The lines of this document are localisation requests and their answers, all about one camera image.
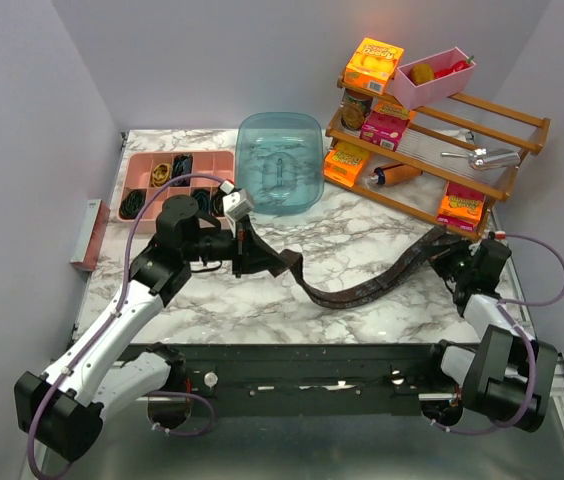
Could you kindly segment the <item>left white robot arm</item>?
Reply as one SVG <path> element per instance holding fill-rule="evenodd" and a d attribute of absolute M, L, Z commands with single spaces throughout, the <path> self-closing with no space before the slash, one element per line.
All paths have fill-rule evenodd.
<path fill-rule="evenodd" d="M 82 337 L 43 373 L 24 372 L 14 386 L 19 428 L 27 447 L 41 443 L 73 463 L 95 443 L 106 413 L 121 400 L 157 390 L 176 393 L 182 368 L 150 351 L 135 361 L 121 387 L 101 384 L 136 334 L 160 313 L 192 276 L 198 261 L 228 261 L 234 276 L 286 270 L 281 254 L 253 230 L 250 198 L 239 190 L 224 198 L 229 229 L 186 195 L 168 198 L 153 237 L 136 258 L 124 260 L 123 281 L 107 309 Z"/>

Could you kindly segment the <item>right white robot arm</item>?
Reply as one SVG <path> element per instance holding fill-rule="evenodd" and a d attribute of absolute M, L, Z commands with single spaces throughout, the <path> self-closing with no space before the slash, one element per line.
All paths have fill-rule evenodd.
<path fill-rule="evenodd" d="M 423 382 L 436 392 L 456 383 L 462 406 L 491 422 L 489 433 L 539 429 L 558 360 L 557 349 L 526 333 L 497 292 L 510 256 L 508 246 L 493 238 L 476 247 L 466 240 L 435 246 L 429 254 L 437 275 L 453 284 L 453 303 L 480 343 L 474 350 L 444 344 L 441 357 L 423 365 Z"/>

